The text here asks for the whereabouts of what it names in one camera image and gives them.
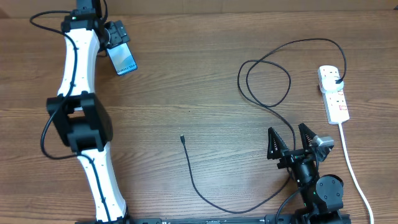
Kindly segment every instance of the white power strip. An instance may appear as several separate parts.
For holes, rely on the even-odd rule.
[[[341,136],[341,143],[343,145],[344,156],[347,162],[348,170],[353,178],[355,187],[357,188],[359,194],[361,195],[366,208],[369,211],[370,223],[374,223],[372,208],[363,194],[361,188],[359,187],[358,181],[356,180],[354,170],[349,161],[346,141],[344,138],[342,123],[349,120],[347,102],[343,93],[344,83],[341,82],[336,84],[336,80],[340,78],[338,69],[331,65],[324,65],[318,69],[319,76],[319,87],[322,92],[323,102],[325,104],[326,115],[328,117],[329,124],[338,124]]]
[[[318,69],[318,77],[329,124],[338,124],[349,120],[347,103],[343,93],[344,84],[333,86],[336,80],[340,78],[338,69],[331,65],[321,66]]]

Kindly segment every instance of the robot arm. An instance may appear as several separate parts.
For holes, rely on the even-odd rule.
[[[86,28],[72,29],[67,34],[73,39],[78,48],[75,86],[73,87],[71,96],[80,95],[83,91],[94,93],[95,61],[98,50],[100,49],[98,36],[94,30],[87,30]],[[69,90],[75,61],[73,45],[67,38],[65,38],[65,41],[67,45],[65,71],[63,73],[61,87],[57,94],[63,96],[65,96]]]
[[[336,175],[319,176],[323,162],[334,146],[330,136],[318,136],[305,124],[298,126],[303,149],[290,151],[274,128],[268,129],[267,159],[279,159],[278,169],[289,168],[297,183],[305,208],[293,215],[266,215],[267,224],[349,224],[349,215],[342,215],[343,181]]]
[[[118,188],[111,161],[111,119],[95,95],[94,76],[98,52],[115,49],[129,38],[121,22],[104,23],[99,0],[77,0],[77,5],[78,9],[65,16],[62,22],[62,31],[77,47],[74,86],[54,115],[53,123],[64,145],[78,155],[86,172],[96,206],[97,221],[92,223],[128,223],[126,201]],[[65,41],[67,56],[62,84],[58,96],[47,99],[50,115],[60,107],[70,90],[75,49],[68,38]],[[69,117],[76,111],[83,111],[82,116]]]

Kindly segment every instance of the electrical socket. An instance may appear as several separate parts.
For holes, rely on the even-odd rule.
[[[342,90],[344,82],[339,84],[336,81],[340,78],[338,69],[331,65],[323,65],[318,69],[319,87],[322,93],[330,93]]]
[[[318,77],[329,124],[339,124],[349,120],[343,92],[344,84],[336,84],[336,80],[340,78],[338,69],[331,65],[321,66],[318,69]]]

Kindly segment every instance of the cable connector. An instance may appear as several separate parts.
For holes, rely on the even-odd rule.
[[[340,84],[343,81],[343,78],[339,78],[336,80],[336,84]]]
[[[181,143],[182,144],[185,144],[185,137],[184,137],[184,135],[182,134],[182,135],[180,135],[180,139],[181,139]]]

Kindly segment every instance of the wooden table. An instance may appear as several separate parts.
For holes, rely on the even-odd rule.
[[[372,205],[376,223],[398,222],[398,14],[396,11],[289,12],[121,19],[138,71],[117,77],[108,58],[98,58],[96,92],[113,121],[113,166],[134,217],[238,217],[219,211],[192,188],[180,134],[187,140],[200,192],[219,206],[245,210],[275,192],[287,174],[266,159],[267,128],[292,145],[287,126],[238,92],[240,65],[291,40],[325,37],[345,50],[345,93],[351,119],[343,125],[351,162]],[[60,19],[39,19],[54,28]],[[0,223],[73,223],[95,218],[95,206],[77,159],[51,161],[40,152],[48,119],[45,101],[57,94],[65,43],[27,19],[0,22]],[[292,76],[292,89],[275,110],[292,123],[330,134],[335,147],[321,175],[345,182],[343,213],[367,223],[368,212],[353,185],[338,127],[327,123],[318,89],[320,65],[343,68],[328,42],[299,43],[269,60]],[[287,88],[283,71],[253,70],[250,83],[266,103]],[[46,146],[53,155],[71,153],[53,126]],[[296,186],[248,217],[275,213]],[[301,208],[300,197],[284,212]]]

